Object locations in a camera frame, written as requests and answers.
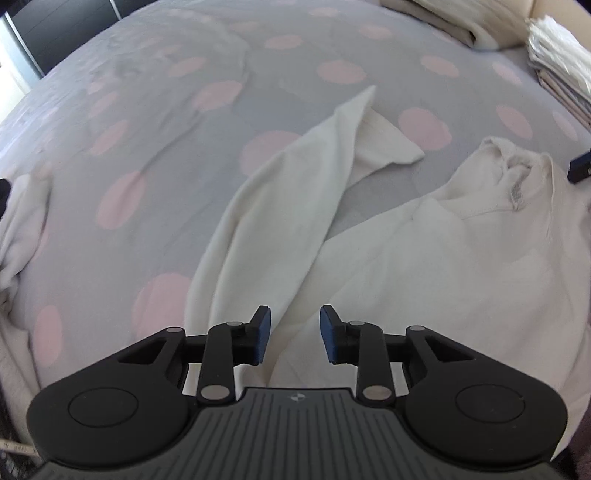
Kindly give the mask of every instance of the circular cap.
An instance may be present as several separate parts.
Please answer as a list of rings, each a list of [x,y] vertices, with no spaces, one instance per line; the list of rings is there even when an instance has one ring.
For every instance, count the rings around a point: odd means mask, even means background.
[[[230,390],[223,385],[208,385],[201,389],[201,396],[207,400],[223,400],[229,394]]]
[[[372,385],[363,389],[363,396],[368,400],[382,401],[392,396],[392,390],[383,385]]]
[[[515,420],[525,410],[521,395],[501,385],[474,385],[456,397],[458,409],[472,420],[505,423]]]
[[[70,403],[71,417],[86,427],[112,427],[129,420],[138,399],[119,388],[95,388],[77,395]]]

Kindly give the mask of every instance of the folded towel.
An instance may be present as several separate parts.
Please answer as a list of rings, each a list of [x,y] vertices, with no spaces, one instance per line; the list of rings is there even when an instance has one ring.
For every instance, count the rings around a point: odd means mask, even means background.
[[[587,109],[586,103],[580,101],[575,92],[569,89],[567,85],[556,78],[548,70],[537,72],[540,85],[556,98],[564,107],[575,117],[581,125],[591,131],[591,113]]]

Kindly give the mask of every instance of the black object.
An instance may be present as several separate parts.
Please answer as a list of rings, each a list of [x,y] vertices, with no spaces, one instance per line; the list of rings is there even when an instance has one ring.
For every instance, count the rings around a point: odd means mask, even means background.
[[[247,388],[233,367],[262,361],[271,317],[207,335],[163,330],[42,390],[28,427],[48,460],[35,479],[552,480],[566,408],[547,385],[422,326],[385,335],[320,312],[347,388]],[[202,363],[196,396],[182,395]],[[397,397],[389,368],[410,389]]]
[[[570,162],[567,173],[570,183],[578,183],[588,177],[591,177],[591,150]]]
[[[6,179],[0,179],[0,219],[6,212],[6,205],[8,203],[8,197],[10,197],[11,185]]]

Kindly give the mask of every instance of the polka dot bedsheet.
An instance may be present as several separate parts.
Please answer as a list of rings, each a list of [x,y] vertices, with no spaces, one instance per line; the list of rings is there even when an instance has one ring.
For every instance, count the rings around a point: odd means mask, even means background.
[[[368,85],[426,156],[349,189],[331,236],[441,186],[489,135],[566,168],[591,135],[526,59],[345,0],[160,0],[99,34],[0,127],[0,171],[54,169],[13,311],[41,384],[182,325],[238,187]]]

